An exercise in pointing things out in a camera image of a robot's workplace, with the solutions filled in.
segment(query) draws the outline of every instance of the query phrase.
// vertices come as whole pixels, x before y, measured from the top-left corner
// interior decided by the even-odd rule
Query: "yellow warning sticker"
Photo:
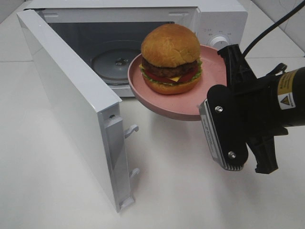
[[[284,73],[277,86],[277,99],[281,110],[295,108],[295,100],[292,92],[293,80],[297,70]]]
[[[294,70],[288,73],[284,73],[282,75],[280,81],[278,82],[277,95],[287,94],[292,92],[292,83],[296,72],[297,70]]]

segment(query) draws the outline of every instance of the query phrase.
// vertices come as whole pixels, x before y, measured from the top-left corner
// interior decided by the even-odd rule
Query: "hamburger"
[[[165,24],[156,28],[143,40],[141,54],[142,76],[155,92],[185,93],[200,81],[200,43],[184,26]]]

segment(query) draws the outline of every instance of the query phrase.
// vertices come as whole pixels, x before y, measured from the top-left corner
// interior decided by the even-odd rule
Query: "top bun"
[[[175,68],[197,60],[200,56],[200,43],[188,28],[165,24],[145,37],[141,53],[154,66]]]

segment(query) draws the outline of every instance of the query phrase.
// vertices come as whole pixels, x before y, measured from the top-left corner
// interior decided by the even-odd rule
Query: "tomato slice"
[[[198,72],[198,66],[196,66],[193,71],[188,72],[187,74],[183,75],[178,80],[178,83],[185,83],[185,82],[190,81],[193,78],[193,76],[196,75],[197,72]]]
[[[196,75],[196,73],[198,72],[198,66],[196,66],[194,68],[194,70],[192,70],[191,72],[188,72],[187,74],[183,75],[177,82],[174,80],[170,80],[169,78],[156,76],[146,70],[143,70],[143,71],[145,72],[145,74],[147,76],[149,76],[153,80],[156,80],[156,81],[159,81],[162,83],[185,83],[185,82],[190,81],[193,78],[193,76]]]

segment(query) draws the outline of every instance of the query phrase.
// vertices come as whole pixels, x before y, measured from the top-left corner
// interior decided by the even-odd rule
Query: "microwave door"
[[[119,211],[133,202],[121,99],[37,12],[18,17],[52,111]]]

